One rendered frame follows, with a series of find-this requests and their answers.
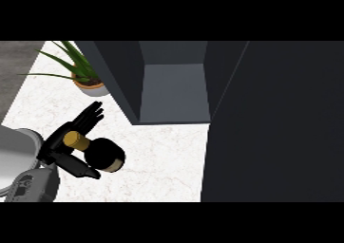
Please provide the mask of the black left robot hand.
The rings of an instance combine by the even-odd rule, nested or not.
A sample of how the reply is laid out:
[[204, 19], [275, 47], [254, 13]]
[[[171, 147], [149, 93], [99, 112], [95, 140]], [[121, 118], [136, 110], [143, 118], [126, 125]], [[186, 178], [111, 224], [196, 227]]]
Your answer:
[[103, 118], [102, 102], [93, 102], [72, 121], [68, 121], [52, 133], [43, 143], [37, 159], [46, 164], [56, 164], [77, 178], [101, 178], [101, 172], [72, 155], [74, 149], [64, 143], [64, 137], [71, 132], [83, 136], [89, 134]]

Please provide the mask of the black wine bottle gold cap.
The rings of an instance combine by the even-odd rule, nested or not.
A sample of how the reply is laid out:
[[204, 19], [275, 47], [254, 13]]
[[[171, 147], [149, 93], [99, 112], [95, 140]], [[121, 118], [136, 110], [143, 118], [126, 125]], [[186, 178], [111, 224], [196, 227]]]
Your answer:
[[84, 153], [87, 164], [103, 172], [117, 172], [127, 160], [120, 145], [106, 138], [87, 139], [77, 131], [67, 133], [64, 144]]

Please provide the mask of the dark grey open cabinet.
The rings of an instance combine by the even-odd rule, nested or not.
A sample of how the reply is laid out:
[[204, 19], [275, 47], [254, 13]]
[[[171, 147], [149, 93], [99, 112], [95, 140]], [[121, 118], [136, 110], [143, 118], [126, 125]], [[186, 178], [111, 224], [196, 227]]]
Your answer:
[[134, 125], [208, 123], [247, 41], [78, 41]]

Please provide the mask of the dark grey cabinet door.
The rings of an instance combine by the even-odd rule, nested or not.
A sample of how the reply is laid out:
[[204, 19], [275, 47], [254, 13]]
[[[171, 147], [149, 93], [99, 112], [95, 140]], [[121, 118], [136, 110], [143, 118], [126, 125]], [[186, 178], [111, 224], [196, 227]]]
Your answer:
[[251, 42], [210, 126], [204, 201], [344, 201], [344, 42]]

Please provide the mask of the grey round sink basin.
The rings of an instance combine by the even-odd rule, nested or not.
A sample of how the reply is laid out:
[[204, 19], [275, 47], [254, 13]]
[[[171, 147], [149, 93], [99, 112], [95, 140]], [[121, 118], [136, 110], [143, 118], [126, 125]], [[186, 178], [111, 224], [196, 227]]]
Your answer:
[[40, 167], [37, 154], [42, 146], [39, 132], [0, 124], [0, 197], [8, 194], [19, 174]]

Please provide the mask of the green potted plant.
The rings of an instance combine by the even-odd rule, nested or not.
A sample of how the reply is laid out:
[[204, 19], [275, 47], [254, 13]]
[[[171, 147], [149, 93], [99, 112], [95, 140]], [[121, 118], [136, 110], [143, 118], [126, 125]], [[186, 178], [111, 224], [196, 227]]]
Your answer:
[[25, 73], [25, 76], [47, 76], [55, 78], [62, 78], [71, 80], [78, 87], [80, 91], [90, 97], [102, 97], [109, 94], [105, 83], [101, 80], [101, 76], [92, 67], [92, 64], [70, 41], [62, 41], [61, 43], [53, 42], [53, 44], [61, 48], [68, 57], [72, 59], [72, 63], [68, 63], [56, 55], [42, 51], [37, 52], [52, 59], [71, 73], [70, 76], [55, 74], [55, 73]]

